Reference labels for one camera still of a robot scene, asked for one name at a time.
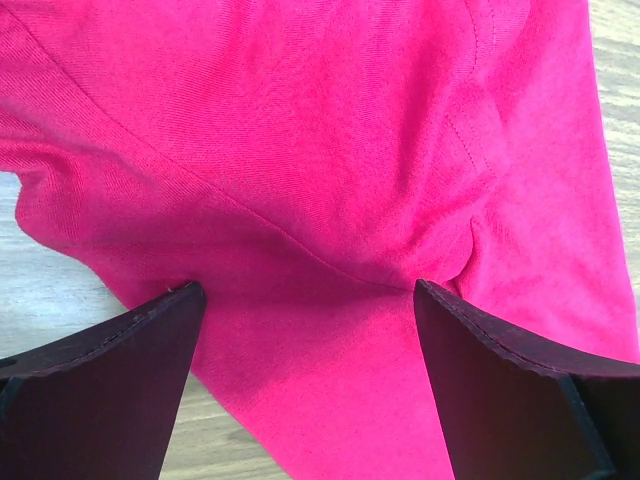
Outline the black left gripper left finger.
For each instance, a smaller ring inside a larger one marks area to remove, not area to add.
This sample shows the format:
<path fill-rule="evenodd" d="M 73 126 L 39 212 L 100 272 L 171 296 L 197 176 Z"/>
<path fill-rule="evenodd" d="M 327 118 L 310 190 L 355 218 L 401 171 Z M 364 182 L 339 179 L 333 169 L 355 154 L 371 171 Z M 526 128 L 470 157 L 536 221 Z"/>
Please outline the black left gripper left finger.
<path fill-rule="evenodd" d="M 189 283 L 2 359 L 2 478 L 158 478 L 205 308 Z"/>

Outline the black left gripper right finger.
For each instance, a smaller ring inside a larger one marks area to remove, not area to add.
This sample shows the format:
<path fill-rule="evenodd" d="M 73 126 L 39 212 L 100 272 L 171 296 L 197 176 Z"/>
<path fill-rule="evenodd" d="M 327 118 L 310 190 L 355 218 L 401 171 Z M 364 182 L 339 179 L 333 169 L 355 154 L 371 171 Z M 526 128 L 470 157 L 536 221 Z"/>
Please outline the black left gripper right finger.
<path fill-rule="evenodd" d="M 414 311 L 458 479 L 635 479 L 639 368 L 559 344 L 418 281 Z"/>

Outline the pink magenta t shirt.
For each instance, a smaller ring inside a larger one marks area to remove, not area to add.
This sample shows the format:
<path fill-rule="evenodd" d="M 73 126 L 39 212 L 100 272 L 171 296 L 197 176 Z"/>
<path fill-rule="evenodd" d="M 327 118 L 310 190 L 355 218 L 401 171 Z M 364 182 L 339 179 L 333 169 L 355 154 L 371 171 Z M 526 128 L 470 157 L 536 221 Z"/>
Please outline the pink magenta t shirt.
<path fill-rule="evenodd" d="M 296 479 L 451 477 L 418 279 L 639 357 L 584 1 L 5 1 L 1 168 Z"/>

